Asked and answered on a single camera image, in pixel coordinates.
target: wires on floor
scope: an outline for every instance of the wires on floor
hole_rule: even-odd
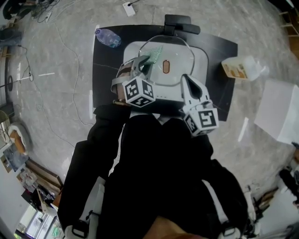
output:
[[[40,21],[41,16],[45,12],[51,11],[53,9],[53,7],[56,6],[59,2],[60,2],[60,0],[48,0],[46,2],[38,3],[36,8],[40,8],[40,10],[34,14],[35,17],[37,18],[37,22],[38,23],[44,22],[47,19],[47,17],[45,17],[42,21]]]
[[[26,52],[25,52],[25,56],[26,56],[26,59],[27,59],[27,62],[28,62],[28,67],[25,69],[25,71],[24,71],[24,73],[23,73],[23,76],[24,76],[26,70],[29,69],[29,74],[28,74],[28,75],[29,75],[29,80],[30,80],[31,82],[34,83],[34,85],[36,86],[36,88],[37,88],[39,94],[41,95],[42,104],[41,104],[41,105],[37,105],[37,108],[38,108],[39,110],[43,110],[43,112],[44,112],[44,114],[45,114],[45,117],[46,117],[46,119],[47,119],[47,122],[48,122],[48,124],[49,124],[49,126],[50,126],[50,130],[52,131],[52,133],[53,133],[54,135],[56,135],[58,138],[60,138],[61,140],[63,140],[64,142],[67,142],[67,143],[68,143],[69,145],[71,145],[72,147],[75,147],[75,146],[73,146],[69,141],[67,141],[67,140],[65,140],[65,139],[63,139],[63,138],[61,138],[61,137],[60,137],[57,133],[55,133],[54,130],[52,129],[52,126],[51,126],[51,124],[50,124],[48,115],[47,115],[47,113],[46,113],[46,111],[45,111],[45,109],[44,109],[44,107],[43,107],[43,95],[42,95],[42,92],[41,92],[41,90],[38,88],[38,86],[36,85],[36,83],[34,82],[33,74],[32,74],[32,72],[31,72],[31,67],[30,67],[30,64],[29,64],[28,57],[27,57],[27,48],[26,48],[26,47],[23,47],[23,46],[21,46],[21,45],[17,45],[17,47],[21,47],[21,48],[23,48],[23,49],[26,50]]]
[[[50,23],[53,23],[53,21],[65,10],[65,9],[67,9],[68,7],[70,7],[70,6],[72,6],[72,5],[74,5],[75,3],[77,3],[77,2],[80,2],[80,1],[82,1],[82,0],[76,0],[76,1],[73,1],[73,2],[68,2],[68,3],[66,3],[66,4],[64,4],[64,5],[62,5],[62,6],[59,6],[59,7],[64,7],[64,6],[66,6],[60,13],[58,13],[54,18],[52,18],[51,20],[49,20],[46,24],[50,24]],[[44,20],[42,20],[41,22],[38,20],[37,22],[38,23],[42,23],[43,21],[45,21],[46,20],[46,17],[45,17],[45,19]]]
[[[33,76],[32,72],[31,72],[31,67],[30,67],[30,64],[29,64],[28,56],[27,56],[27,51],[28,51],[28,50],[27,50],[26,47],[23,47],[23,46],[21,46],[21,45],[16,45],[16,46],[17,46],[17,47],[21,47],[21,48],[23,48],[23,49],[26,50],[26,52],[25,52],[25,57],[26,57],[26,60],[27,60],[27,63],[28,63],[28,66],[27,66],[27,68],[25,69],[25,71],[23,72],[22,77],[21,77],[20,79],[23,79],[23,77],[24,77],[24,75],[25,75],[25,72],[28,70],[28,77],[29,77],[29,80],[30,80],[30,81],[33,81],[34,76]]]
[[[77,112],[77,115],[78,115],[78,119],[79,119],[79,121],[80,121],[83,125],[85,125],[85,126],[87,126],[87,125],[92,125],[92,126],[93,126],[93,124],[85,124],[85,123],[83,123],[83,121],[81,120],[81,118],[80,118],[80,116],[79,116],[78,108],[77,108],[76,102],[75,102],[75,100],[74,100],[74,95],[75,95],[76,85],[77,85],[77,82],[78,82],[78,79],[79,79],[79,66],[80,66],[80,65],[79,65],[79,58],[78,58],[78,55],[77,55],[76,52],[74,52],[72,49],[68,48],[68,47],[65,45],[65,43],[64,43],[63,40],[62,40],[62,37],[61,37],[61,35],[60,35],[59,29],[58,29],[56,23],[54,23],[54,25],[55,25],[55,27],[56,27],[56,29],[57,29],[58,34],[59,34],[61,43],[64,45],[65,48],[67,48],[69,51],[71,51],[72,53],[74,53],[75,56],[76,56],[76,59],[77,59],[77,63],[78,63],[78,67],[77,67],[77,79],[76,79],[76,82],[75,82],[75,86],[74,86],[74,91],[73,91],[73,97],[72,97],[72,99],[73,99],[73,103],[74,103],[75,108],[76,108],[76,112]]]

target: cable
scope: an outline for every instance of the cable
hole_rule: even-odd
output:
[[[73,2],[69,2],[69,3],[67,3],[67,4],[64,4],[63,6],[61,6],[61,7],[64,7],[64,6],[66,6],[66,5],[68,5],[68,4],[70,4],[70,5],[68,5],[68,6],[66,6],[60,13],[58,13],[53,19],[51,19],[50,21],[48,21],[48,23],[47,24],[50,24],[50,23],[53,23],[53,21],[65,10],[65,9],[67,9],[68,7],[70,7],[70,6],[72,6],[72,5],[74,5],[75,3],[77,3],[77,2],[80,2],[80,1],[82,1],[82,0],[76,0],[76,1],[73,1]]]
[[[79,121],[80,121],[83,125],[85,125],[85,126],[87,126],[87,125],[92,125],[92,126],[93,126],[93,124],[85,124],[85,123],[83,123],[83,121],[81,120],[81,118],[80,118],[80,116],[79,116],[78,108],[77,108],[76,102],[75,102],[75,100],[74,100],[74,95],[75,95],[76,85],[77,85],[78,78],[79,78],[79,58],[78,58],[78,55],[77,55],[76,52],[74,52],[72,49],[68,48],[68,47],[65,45],[65,43],[64,43],[63,40],[62,40],[62,37],[61,37],[61,35],[60,35],[59,29],[58,29],[56,23],[54,23],[54,25],[55,25],[55,27],[56,27],[56,29],[57,29],[58,34],[59,34],[61,43],[64,45],[65,48],[67,48],[69,51],[71,51],[72,53],[74,53],[74,54],[76,55],[76,59],[77,59],[77,62],[78,62],[77,79],[76,79],[76,82],[75,82],[75,86],[74,86],[74,91],[73,91],[73,97],[72,97],[72,99],[73,99],[73,103],[74,103],[75,108],[76,108],[76,112],[77,112]]]
[[[45,111],[45,109],[44,109],[44,107],[43,107],[43,95],[42,95],[42,92],[41,92],[41,90],[37,87],[36,83],[34,82],[33,74],[31,73],[31,67],[30,67],[30,65],[29,65],[29,60],[28,60],[28,57],[27,57],[27,48],[26,48],[26,47],[23,47],[23,46],[21,46],[21,45],[16,45],[16,46],[17,46],[17,47],[24,48],[24,49],[26,50],[25,56],[26,56],[26,59],[27,59],[27,62],[28,62],[28,67],[26,68],[26,70],[29,68],[29,80],[30,80],[31,82],[34,83],[34,85],[36,86],[38,92],[39,92],[40,95],[41,95],[41,99],[42,99],[42,104],[41,104],[41,105],[38,105],[37,108],[38,108],[39,110],[42,110],[42,109],[43,109],[43,112],[44,112],[44,114],[45,114],[45,117],[46,117],[46,119],[47,119],[47,122],[48,122],[48,124],[49,124],[49,126],[50,126],[50,130],[52,131],[52,133],[53,133],[54,135],[56,135],[58,138],[60,138],[61,140],[63,140],[64,142],[67,142],[67,143],[68,143],[69,145],[71,145],[72,147],[75,147],[75,146],[73,146],[69,141],[67,141],[67,140],[65,140],[65,139],[63,139],[63,138],[61,138],[57,133],[54,132],[54,130],[53,130],[51,124],[50,124],[50,121],[49,121],[49,119],[48,119],[48,115],[47,115],[47,113],[46,113],[46,111]]]
[[[30,80],[30,81],[33,81],[34,76],[33,76],[32,72],[31,72],[31,67],[30,67],[30,64],[29,64],[28,57],[27,57],[27,48],[26,48],[26,47],[23,47],[23,46],[21,46],[21,45],[16,45],[16,46],[17,46],[17,47],[21,47],[21,48],[23,48],[23,49],[26,50],[26,52],[25,52],[25,57],[26,57],[26,60],[27,60],[27,63],[28,63],[28,66],[27,66],[27,68],[25,69],[25,71],[23,72],[22,77],[21,77],[20,79],[23,79],[23,77],[24,77],[24,75],[25,75],[25,72],[27,71],[27,69],[29,69],[28,77],[29,77],[29,80]]]
[[[131,6],[133,3],[139,2],[140,0],[137,0],[135,2],[129,3],[128,6]]]
[[[46,3],[39,3],[38,5],[42,7],[42,9],[36,14],[36,17],[37,17],[37,22],[38,23],[42,23],[44,22],[47,17],[45,17],[42,21],[40,21],[40,17],[43,15],[44,12],[49,12],[53,9],[54,6],[56,6],[58,3],[60,2],[60,0],[54,0],[52,1],[51,3],[49,2],[46,2]]]

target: person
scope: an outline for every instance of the person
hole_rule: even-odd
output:
[[[127,75],[128,70],[119,76]],[[122,86],[118,97],[124,99]],[[218,238],[223,231],[214,189],[231,225],[244,232],[247,203],[236,178],[217,160],[207,135],[191,137],[180,119],[161,124],[153,115],[130,118],[117,101],[95,109],[96,123],[76,144],[62,190],[58,217],[65,230],[80,218],[97,178],[105,179],[97,238]],[[117,157],[120,160],[108,176]]]
[[[35,1],[31,0],[8,0],[3,8],[3,17],[7,20],[12,18],[12,15],[17,14],[20,19],[35,9]]]
[[[295,178],[291,175],[289,169],[282,169],[279,172],[279,176],[280,178],[283,180],[283,182],[285,183],[285,185],[287,186],[287,188],[291,191],[291,193],[297,198],[297,200],[295,200],[293,202],[293,205],[299,209],[299,186],[295,180]]]

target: black mat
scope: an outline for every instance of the black mat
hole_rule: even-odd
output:
[[[117,96],[110,91],[111,80],[123,63],[125,48],[132,42],[146,42],[150,38],[163,33],[163,26],[154,25],[126,25],[107,27],[121,37],[121,45],[111,48],[101,44],[97,38],[94,41],[93,52],[93,107],[112,103]],[[208,57],[206,86],[210,98],[218,108],[219,120],[226,121],[230,108],[235,80],[228,78],[221,66],[221,61],[228,57],[237,56],[238,45],[234,42],[210,34],[199,35],[176,31],[175,34],[183,38],[190,46],[202,49]],[[143,112],[179,115],[178,109],[182,102],[156,100],[142,108]]]

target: bottle with label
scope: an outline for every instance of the bottle with label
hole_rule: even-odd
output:
[[[268,75],[269,68],[261,66],[253,56],[236,56],[221,62],[226,75],[230,78],[250,80],[257,79],[260,75]]]
[[[95,33],[100,43],[115,48],[121,44],[121,38],[109,29],[96,29]]]

